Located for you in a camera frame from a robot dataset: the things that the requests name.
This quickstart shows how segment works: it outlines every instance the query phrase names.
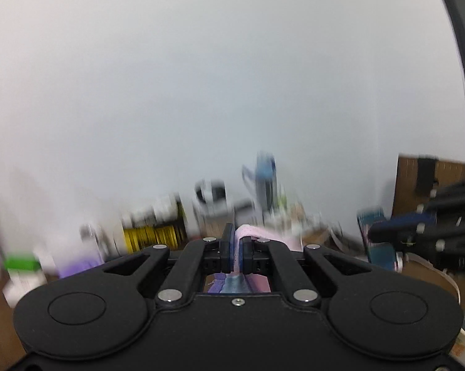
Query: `circular cover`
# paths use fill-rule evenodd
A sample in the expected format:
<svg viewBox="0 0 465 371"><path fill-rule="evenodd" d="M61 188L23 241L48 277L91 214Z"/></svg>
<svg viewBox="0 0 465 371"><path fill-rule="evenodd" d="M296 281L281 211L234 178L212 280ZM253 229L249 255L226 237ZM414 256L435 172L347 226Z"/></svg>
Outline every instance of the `circular cover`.
<svg viewBox="0 0 465 371"><path fill-rule="evenodd" d="M93 272L28 293L16 306L14 326L35 352L84 359L117 350L147 318L145 299L135 286L119 275Z"/></svg>
<svg viewBox="0 0 465 371"><path fill-rule="evenodd" d="M391 272L379 275L345 277L330 301L328 317L345 341L376 357L406 360L431 356L456 338L463 313L451 294Z"/></svg>

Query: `wall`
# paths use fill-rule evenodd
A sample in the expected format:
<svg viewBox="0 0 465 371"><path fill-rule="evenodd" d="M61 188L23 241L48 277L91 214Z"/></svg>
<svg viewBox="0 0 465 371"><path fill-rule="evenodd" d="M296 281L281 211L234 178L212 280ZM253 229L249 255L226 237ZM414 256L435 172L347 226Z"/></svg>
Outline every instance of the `wall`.
<svg viewBox="0 0 465 371"><path fill-rule="evenodd" d="M443 149L450 135L415 120L433 107L465 133L447 15L439 0L410 13L417 1L0 0L6 250L86 221L119 238L121 211L169 191L189 209L202 178L246 197L241 165L259 149L308 212L357 234L356 211L380 199L399 151L465 152L462 137Z"/></svg>

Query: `pink fabric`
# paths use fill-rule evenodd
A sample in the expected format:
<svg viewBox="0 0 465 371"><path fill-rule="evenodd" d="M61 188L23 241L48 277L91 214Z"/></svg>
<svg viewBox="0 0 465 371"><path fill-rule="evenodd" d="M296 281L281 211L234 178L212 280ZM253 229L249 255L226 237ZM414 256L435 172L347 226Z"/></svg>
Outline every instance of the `pink fabric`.
<svg viewBox="0 0 465 371"><path fill-rule="evenodd" d="M270 230L264 228L259 228L256 226L250 226L249 224L244 224L240 226L236 233L234 234L234 272L233 275L239 274L239 240L243 237L252 237L257 238L268 238L269 240L281 241L286 244L291 251L302 251L301 242L299 237L295 236L282 236ZM245 275L246 280L248 281L251 288L260 293L269 293L270 285L269 280L266 276L262 275Z"/></svg>

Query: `green object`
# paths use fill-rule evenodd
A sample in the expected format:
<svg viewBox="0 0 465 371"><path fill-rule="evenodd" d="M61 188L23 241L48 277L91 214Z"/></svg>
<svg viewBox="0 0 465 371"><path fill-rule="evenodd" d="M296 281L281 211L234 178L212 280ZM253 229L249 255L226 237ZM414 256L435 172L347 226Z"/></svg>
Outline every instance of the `green object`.
<svg viewBox="0 0 465 371"><path fill-rule="evenodd" d="M9 256L6 257L4 267L15 271L34 272L40 269L40 263L34 256Z"/></svg>

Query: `metal rivet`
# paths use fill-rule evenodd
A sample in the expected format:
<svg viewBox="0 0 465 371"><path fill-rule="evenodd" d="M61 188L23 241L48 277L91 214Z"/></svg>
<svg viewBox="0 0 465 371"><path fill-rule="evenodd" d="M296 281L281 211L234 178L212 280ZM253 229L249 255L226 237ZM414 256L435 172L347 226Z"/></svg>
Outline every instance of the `metal rivet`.
<svg viewBox="0 0 465 371"><path fill-rule="evenodd" d="M318 298L318 293L310 289L301 289L296 290L293 294L293 297L298 301L308 303L310 301L316 300Z"/></svg>
<svg viewBox="0 0 465 371"><path fill-rule="evenodd" d="M435 243L435 249L437 252L442 252L446 248L446 242L444 240L437 240Z"/></svg>
<svg viewBox="0 0 465 371"><path fill-rule="evenodd" d="M157 297L160 298L162 301L167 301L171 303L172 301L179 300L182 297L182 293L176 289L165 289L159 291Z"/></svg>
<svg viewBox="0 0 465 371"><path fill-rule="evenodd" d="M419 223L418 226L416 226L416 232L418 234L423 234L425 232L425 223Z"/></svg>
<svg viewBox="0 0 465 371"><path fill-rule="evenodd" d="M231 303L236 307L241 307L242 305L246 304L246 301L244 301L242 298L233 298Z"/></svg>

